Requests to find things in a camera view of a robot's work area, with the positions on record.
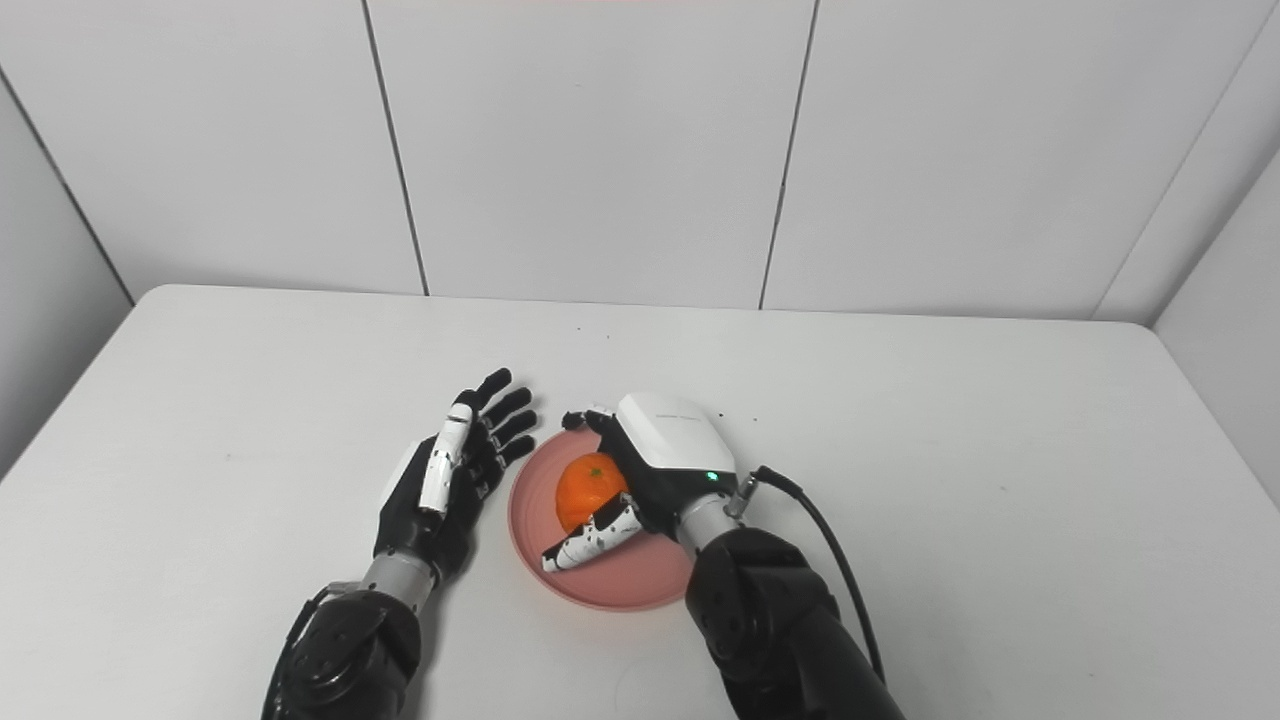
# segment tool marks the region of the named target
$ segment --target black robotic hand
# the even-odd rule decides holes
[[[393,720],[421,662],[417,612],[471,553],[485,496],[534,450],[527,388],[506,368],[458,395],[440,433],[410,454],[383,505],[374,561],[358,583],[334,583],[307,602],[285,639],[262,717]]]
[[[417,446],[383,505],[375,556],[411,553],[434,569],[436,582],[462,569],[471,552],[468,538],[484,498],[502,482],[508,465],[534,450],[534,438],[525,434],[538,423],[538,415],[527,409],[532,401],[529,388],[515,389],[493,407],[484,409],[508,384],[511,370],[503,368],[485,378],[479,388],[460,393],[442,434]],[[451,447],[440,447],[444,445],[442,436]],[[433,460],[453,465],[445,480],[447,510],[443,512],[421,506],[424,483],[436,479],[428,473]]]

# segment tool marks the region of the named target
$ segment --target white wall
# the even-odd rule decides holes
[[[422,292],[358,0],[6,0],[0,64],[133,295]]]
[[[1274,6],[823,3],[765,306],[1089,318],[1128,259],[1120,281],[1156,279],[1111,315],[1148,319],[1187,252],[1144,225]],[[1280,128],[1280,64],[1252,72],[1267,133],[1219,143],[1199,215]]]
[[[134,293],[1149,322],[1280,142],[1276,0],[8,0]],[[406,197],[419,229],[406,217]]]
[[[0,83],[0,475],[128,309]]]
[[[756,306],[809,3],[370,9],[433,293]]]
[[[1156,332],[1280,505],[1280,156]]]

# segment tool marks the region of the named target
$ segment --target white-and-black finger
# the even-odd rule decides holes
[[[521,457],[532,452],[535,445],[536,443],[534,442],[532,437],[520,436],[518,438],[511,441],[507,445],[507,447],[503,447],[502,450],[498,451],[498,464],[502,465],[503,469],[506,469],[516,460],[520,460]]]
[[[517,413],[512,415],[500,428],[493,430],[489,437],[493,438],[495,447],[502,447],[516,438],[520,433],[531,430],[534,425],[538,424],[538,414],[532,410],[525,410],[524,413]]]

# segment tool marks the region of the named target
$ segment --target cable connector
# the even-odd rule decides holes
[[[795,480],[783,475],[782,473],[778,473],[777,470],[769,468],[768,465],[760,465],[760,468],[751,474],[755,475],[755,478],[762,483],[773,486],[796,500],[799,500],[800,496],[804,495],[804,489],[801,489],[800,486],[795,483]]]

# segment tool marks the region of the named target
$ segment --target white table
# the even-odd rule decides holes
[[[499,365],[539,438],[659,389],[801,482],[911,720],[1280,717],[1280,512],[1144,329],[201,287],[148,295],[0,482],[0,715],[256,717],[406,445]],[[800,509],[749,518],[852,616]],[[682,605],[553,596],[506,492],[477,539],[411,712],[732,717]]]

